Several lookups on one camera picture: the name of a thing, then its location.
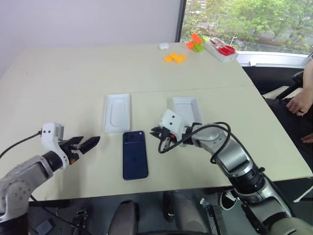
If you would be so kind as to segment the person's right hand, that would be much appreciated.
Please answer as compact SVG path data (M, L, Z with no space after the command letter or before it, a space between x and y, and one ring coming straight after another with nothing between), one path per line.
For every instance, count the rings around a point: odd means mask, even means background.
M302 90L294 96L286 105L287 110L297 116L305 115L313 104L313 94Z

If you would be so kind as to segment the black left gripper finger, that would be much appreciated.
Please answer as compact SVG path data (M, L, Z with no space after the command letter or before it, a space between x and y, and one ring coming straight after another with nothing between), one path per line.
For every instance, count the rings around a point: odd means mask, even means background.
M82 153L82 154L86 154L87 152L89 152L91 149L93 149L95 146L97 146L97 144L100 141L100 136L96 136L96 137L91 137L88 140L86 140L84 143L82 143L81 145L79 145L78 150Z
M77 147L81 140L83 139L84 137L83 136L78 136L78 137L73 137L73 138L70 138L68 141L67 141L67 145L69 147Z

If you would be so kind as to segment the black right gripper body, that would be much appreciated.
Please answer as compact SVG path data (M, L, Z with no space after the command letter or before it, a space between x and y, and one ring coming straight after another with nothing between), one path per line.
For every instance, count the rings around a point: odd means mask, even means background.
M159 148L169 148L171 144L177 143L176 136L165 127L160 127L159 139Z

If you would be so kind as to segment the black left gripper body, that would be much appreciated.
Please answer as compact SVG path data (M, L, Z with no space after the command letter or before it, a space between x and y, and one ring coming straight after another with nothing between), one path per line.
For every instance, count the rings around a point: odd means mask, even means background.
M79 154L73 152L73 151L78 150L79 146L69 147L67 145L67 140L60 141L59 146L63 150L63 152L65 153L70 165L75 163L79 159Z

